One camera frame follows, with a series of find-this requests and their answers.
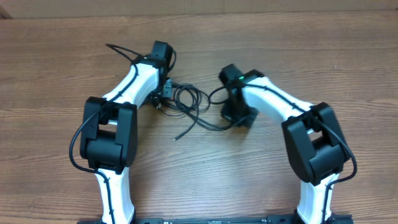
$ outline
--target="wooden table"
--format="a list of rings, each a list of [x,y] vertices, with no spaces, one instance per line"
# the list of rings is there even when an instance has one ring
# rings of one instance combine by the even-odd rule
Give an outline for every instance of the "wooden table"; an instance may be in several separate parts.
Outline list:
[[[0,223],[101,216],[97,181],[70,164],[68,145],[85,100],[112,90],[129,70],[104,43],[146,54],[154,40],[177,51],[169,75],[176,82],[209,93],[221,85],[220,69],[235,63],[299,99],[329,103],[359,165],[353,180],[335,186],[333,211],[358,223],[396,223],[398,11],[1,20]],[[219,106],[201,117],[223,123]],[[293,212],[300,185],[279,124],[261,114],[250,130],[195,126],[173,142],[191,123],[139,110],[130,172],[138,217]],[[351,171],[347,162],[341,176]]]

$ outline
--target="table surface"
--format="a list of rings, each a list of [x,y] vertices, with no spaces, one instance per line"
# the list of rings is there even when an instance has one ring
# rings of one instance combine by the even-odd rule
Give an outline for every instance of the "table surface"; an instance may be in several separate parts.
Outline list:
[[[104,43],[145,54],[154,40],[177,51],[169,74],[176,82],[209,93],[221,85],[221,68],[235,63],[301,100],[329,103],[359,169],[335,186],[333,211],[358,223],[396,222],[398,11],[363,11],[1,20],[1,223],[100,218],[98,183],[70,164],[68,145],[85,100],[112,90],[129,70]],[[224,123],[220,108],[201,117]],[[138,217],[262,217],[297,206],[300,181],[280,125],[267,116],[251,129],[195,126],[179,141],[172,139],[189,118],[150,106],[138,116],[129,174]]]

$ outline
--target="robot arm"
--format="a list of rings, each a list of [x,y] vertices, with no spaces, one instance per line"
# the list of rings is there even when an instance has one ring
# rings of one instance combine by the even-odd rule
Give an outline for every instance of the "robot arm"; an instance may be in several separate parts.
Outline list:
[[[325,103],[313,106],[290,96],[256,70],[243,74],[228,65],[222,69],[220,80],[229,94],[221,114],[231,123],[247,117],[240,125],[250,127],[258,110],[282,124],[289,162],[302,180],[297,215],[304,223],[321,223],[326,185],[338,178],[343,163],[349,159],[336,139],[311,122],[312,116],[317,117],[344,139],[331,108]],[[308,135],[313,131],[322,131],[323,136],[311,142]],[[325,220],[331,216],[331,194],[332,190],[328,193]]]
[[[114,90],[103,98],[91,97],[86,102],[84,121],[94,111],[101,112],[82,130],[80,155],[88,160],[90,168],[106,176],[111,194],[108,197],[103,176],[95,174],[103,201],[103,216],[98,223],[113,223],[112,213],[114,224],[128,224],[133,221],[129,167],[137,151],[137,109],[150,94],[161,95],[164,92],[172,52],[173,49],[167,43],[155,42],[152,53],[139,63],[131,65],[128,75]],[[109,101],[133,79],[133,83],[119,97],[113,102]],[[99,129],[99,124],[113,124],[117,126],[117,130],[115,133],[103,131]],[[109,198],[113,211],[109,209]]]

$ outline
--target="light wood surface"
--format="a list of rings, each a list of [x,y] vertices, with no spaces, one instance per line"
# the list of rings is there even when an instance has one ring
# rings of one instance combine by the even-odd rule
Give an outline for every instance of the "light wood surface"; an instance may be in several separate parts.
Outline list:
[[[398,0],[0,0],[15,19],[394,10]]]
[[[299,99],[329,103],[359,165],[353,180],[335,186],[333,211],[357,223],[396,223],[398,11],[1,20],[0,223],[101,216],[97,181],[73,168],[68,145],[85,100],[112,90],[129,69],[104,43],[145,54],[154,40],[177,51],[176,82],[209,93],[220,86],[220,69],[235,63]],[[223,123],[217,106],[202,118]],[[195,126],[173,142],[191,123],[150,106],[139,110],[130,172],[138,217],[294,210],[300,185],[280,125],[261,114],[250,130]],[[351,170],[347,162],[342,176]]]

